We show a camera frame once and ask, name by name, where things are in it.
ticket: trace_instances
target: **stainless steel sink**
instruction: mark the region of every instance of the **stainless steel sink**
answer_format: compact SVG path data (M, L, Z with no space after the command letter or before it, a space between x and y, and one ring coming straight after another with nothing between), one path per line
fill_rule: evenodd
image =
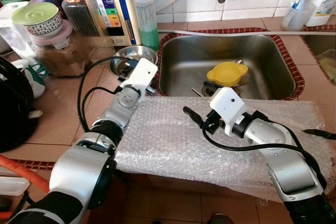
M251 75L238 87L242 98L284 99L294 92L295 81L275 42L263 35L171 39L163 48L159 86L168 96L197 96L192 88L201 92L208 71L237 60Z
M329 80L336 84L336 36L306 35L304 40L320 62L320 67L329 76Z

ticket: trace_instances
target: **orange hose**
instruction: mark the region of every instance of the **orange hose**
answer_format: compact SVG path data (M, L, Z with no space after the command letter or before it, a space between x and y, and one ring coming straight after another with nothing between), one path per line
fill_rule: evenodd
M45 193L49 192L49 182L23 165L20 165L17 162L0 155L0 166L5 167L6 169L11 170L13 173L16 173L17 175L29 180Z
M0 220L8 220L13 212L0 212Z

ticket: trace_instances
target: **metal bowl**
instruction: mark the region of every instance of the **metal bowl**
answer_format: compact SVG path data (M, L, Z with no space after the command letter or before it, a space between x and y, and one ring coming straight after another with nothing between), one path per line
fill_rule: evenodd
M130 46L120 49L118 52L116 52L113 56L119 56L119 57L125 57L129 58L132 57L135 60L140 60L142 58L145 58L149 60L150 62L157 64L157 54L156 52L145 46ZM117 76L121 74L121 72L127 67L125 64L127 60L121 60L121 59L113 59L110 60L109 68L111 72Z

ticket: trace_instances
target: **green liquid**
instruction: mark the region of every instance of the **green liquid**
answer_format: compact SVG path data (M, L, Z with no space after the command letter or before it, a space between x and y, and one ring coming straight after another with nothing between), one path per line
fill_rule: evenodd
M158 29L152 31L140 31L142 45L157 51L160 46Z

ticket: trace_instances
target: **green lid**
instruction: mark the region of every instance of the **green lid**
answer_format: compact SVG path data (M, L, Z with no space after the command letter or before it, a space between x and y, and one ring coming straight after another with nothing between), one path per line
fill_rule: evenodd
M31 26L43 23L58 13L56 5L48 2L22 7L12 14L12 21L17 25Z

